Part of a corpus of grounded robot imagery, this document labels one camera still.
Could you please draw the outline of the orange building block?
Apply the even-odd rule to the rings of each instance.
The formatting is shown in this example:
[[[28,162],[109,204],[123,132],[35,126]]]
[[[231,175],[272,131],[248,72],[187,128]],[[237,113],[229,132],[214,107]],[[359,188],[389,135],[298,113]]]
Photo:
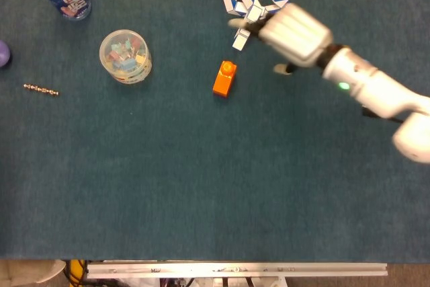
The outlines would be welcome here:
[[[237,66],[231,61],[222,61],[216,76],[212,92],[222,97],[228,97],[230,88],[234,81]]]

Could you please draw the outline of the aluminium profile rail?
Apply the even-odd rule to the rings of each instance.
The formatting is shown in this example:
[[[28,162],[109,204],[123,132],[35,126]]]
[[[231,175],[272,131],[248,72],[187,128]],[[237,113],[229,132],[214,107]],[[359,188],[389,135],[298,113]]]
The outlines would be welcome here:
[[[87,266],[89,279],[387,276],[385,263],[109,261]]]

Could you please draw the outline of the purple ball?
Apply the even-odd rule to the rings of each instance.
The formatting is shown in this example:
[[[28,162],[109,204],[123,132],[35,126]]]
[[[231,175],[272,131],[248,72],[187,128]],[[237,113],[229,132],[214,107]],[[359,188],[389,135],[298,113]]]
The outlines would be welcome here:
[[[11,52],[8,45],[0,40],[0,68],[4,67],[10,60]]]

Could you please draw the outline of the clear plastic tub of clips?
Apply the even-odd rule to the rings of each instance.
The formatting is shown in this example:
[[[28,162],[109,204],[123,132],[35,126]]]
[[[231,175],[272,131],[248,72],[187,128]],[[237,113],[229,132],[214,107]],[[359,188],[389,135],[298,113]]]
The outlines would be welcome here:
[[[99,47],[99,59],[104,69],[123,84],[145,80],[152,69],[147,43],[132,30],[116,30],[108,34]]]

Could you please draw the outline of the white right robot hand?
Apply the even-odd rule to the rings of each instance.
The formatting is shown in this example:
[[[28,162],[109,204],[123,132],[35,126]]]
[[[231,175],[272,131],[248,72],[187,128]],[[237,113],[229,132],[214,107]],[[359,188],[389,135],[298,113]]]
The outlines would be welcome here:
[[[286,64],[273,71],[289,75],[299,68],[317,66],[318,58],[333,45],[333,33],[300,6],[289,3],[263,20],[231,19],[231,28],[242,28],[280,53]]]

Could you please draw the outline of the teal felt table cloth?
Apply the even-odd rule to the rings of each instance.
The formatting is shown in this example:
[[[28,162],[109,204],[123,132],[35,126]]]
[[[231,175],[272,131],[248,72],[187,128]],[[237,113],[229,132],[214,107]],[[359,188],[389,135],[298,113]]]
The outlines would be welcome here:
[[[271,0],[259,0],[263,4]],[[430,0],[291,0],[430,96]],[[430,165],[318,69],[232,48],[222,0],[0,0],[0,259],[430,263]],[[116,81],[116,30],[152,69]],[[228,97],[212,92],[236,65]]]

